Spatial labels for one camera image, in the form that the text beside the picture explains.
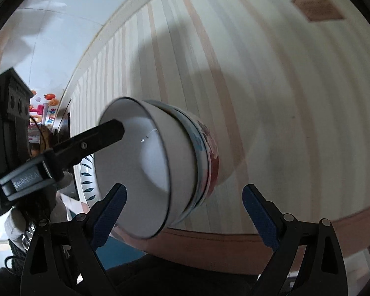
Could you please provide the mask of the white gloved left hand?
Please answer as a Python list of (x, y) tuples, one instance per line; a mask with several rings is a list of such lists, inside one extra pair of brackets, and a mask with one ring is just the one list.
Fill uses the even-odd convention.
[(64, 171), (64, 177), (58, 183), (28, 194), (11, 209), (4, 228), (10, 242), (22, 255), (28, 251), (33, 238), (33, 225), (42, 219), (51, 223), (67, 220), (67, 210), (58, 190), (68, 187), (72, 181), (72, 174)]

